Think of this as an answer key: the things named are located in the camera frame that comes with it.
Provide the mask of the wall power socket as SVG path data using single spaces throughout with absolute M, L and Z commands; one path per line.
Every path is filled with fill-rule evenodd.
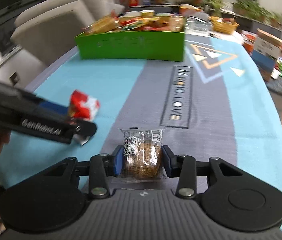
M 14 72 L 10 77 L 9 77 L 10 82 L 12 83 L 13 86 L 15 86 L 19 81 L 20 77 L 17 72 Z

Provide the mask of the long bread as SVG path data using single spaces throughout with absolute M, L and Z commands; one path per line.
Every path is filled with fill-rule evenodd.
M 102 34 L 109 31 L 115 31 L 120 28 L 119 20 L 116 17 L 107 15 L 91 25 L 82 28 L 86 35 Z

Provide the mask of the yellow woven basket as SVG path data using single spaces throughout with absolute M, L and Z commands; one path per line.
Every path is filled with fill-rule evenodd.
M 210 20 L 213 25 L 213 31 L 223 34 L 232 35 L 232 33 L 239 26 L 239 24 L 235 22 L 234 18 L 221 18 L 211 16 Z

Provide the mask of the red checkered shrimp chip bag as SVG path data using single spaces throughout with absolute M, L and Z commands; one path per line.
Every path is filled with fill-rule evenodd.
M 159 17 L 135 17 L 120 23 L 121 31 L 169 31 L 169 22 Z

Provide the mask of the brown blue paper bag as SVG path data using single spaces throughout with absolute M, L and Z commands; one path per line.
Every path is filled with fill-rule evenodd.
M 252 60 L 257 65 L 264 81 L 268 82 L 281 54 L 282 40 L 268 32 L 257 29 L 252 51 Z

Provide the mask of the orange paper cup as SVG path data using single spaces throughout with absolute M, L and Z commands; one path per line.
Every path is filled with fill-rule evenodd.
M 243 45 L 244 49 L 247 51 L 247 53 L 249 55 L 252 55 L 253 49 L 254 49 L 254 43 L 252 43 L 249 40 L 244 40 L 242 45 Z

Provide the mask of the round sesame cake packet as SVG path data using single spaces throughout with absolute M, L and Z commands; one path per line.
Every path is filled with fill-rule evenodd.
M 163 168 L 162 139 L 165 129 L 121 128 L 123 168 L 126 183 L 156 181 L 166 178 Z

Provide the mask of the green cardboard box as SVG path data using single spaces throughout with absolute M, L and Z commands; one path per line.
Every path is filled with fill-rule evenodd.
M 169 22 L 170 16 L 154 16 Z M 145 59 L 182 62 L 185 32 L 109 31 L 74 38 L 82 59 Z

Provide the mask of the beige sofa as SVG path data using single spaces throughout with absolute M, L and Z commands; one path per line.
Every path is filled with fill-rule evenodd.
M 49 66 L 76 46 L 84 27 L 124 9 L 108 0 L 46 0 L 16 18 L 10 40 Z

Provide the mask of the small red white snack packet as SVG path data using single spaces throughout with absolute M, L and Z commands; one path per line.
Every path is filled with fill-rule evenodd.
M 79 90 L 74 90 L 70 96 L 68 107 L 68 115 L 74 118 L 78 124 L 74 139 L 83 146 L 97 132 L 97 125 L 93 122 L 98 110 L 100 102 Z

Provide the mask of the yellow cylindrical can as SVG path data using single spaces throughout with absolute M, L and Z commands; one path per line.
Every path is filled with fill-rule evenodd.
M 143 17 L 145 17 L 145 16 L 154 16 L 155 15 L 155 11 L 154 10 L 150 10 L 150 9 L 141 10 L 140 13 L 141 13 L 141 16 L 143 16 Z

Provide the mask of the clear glass pitcher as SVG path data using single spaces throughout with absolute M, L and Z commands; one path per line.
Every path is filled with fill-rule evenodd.
M 185 20 L 185 33 L 198 36 L 209 36 L 212 24 L 209 21 L 189 16 Z

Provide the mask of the orange label cake packet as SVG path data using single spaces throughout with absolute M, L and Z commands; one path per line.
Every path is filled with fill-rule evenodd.
M 183 16 L 170 16 L 169 17 L 169 30 L 172 32 L 184 32 L 184 22 Z

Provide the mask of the orange tissue box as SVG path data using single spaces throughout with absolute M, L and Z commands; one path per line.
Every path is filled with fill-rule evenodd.
M 201 11 L 202 10 L 200 8 L 190 5 L 190 4 L 181 4 L 179 6 L 179 14 L 185 17 L 193 15 Z

